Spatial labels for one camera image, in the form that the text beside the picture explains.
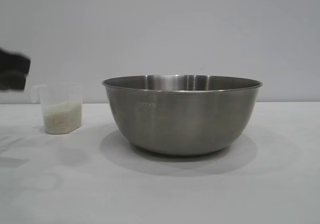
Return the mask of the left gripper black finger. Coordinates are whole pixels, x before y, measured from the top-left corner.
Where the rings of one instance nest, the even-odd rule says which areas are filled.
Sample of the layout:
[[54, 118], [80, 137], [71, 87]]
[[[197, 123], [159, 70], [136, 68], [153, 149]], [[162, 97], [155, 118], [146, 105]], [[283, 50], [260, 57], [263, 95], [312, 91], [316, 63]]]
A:
[[24, 91], [26, 76], [21, 73], [3, 73], [0, 75], [1, 91]]
[[23, 75], [28, 75], [31, 59], [18, 52], [11, 52], [3, 48], [0, 49], [0, 72], [17, 71]]

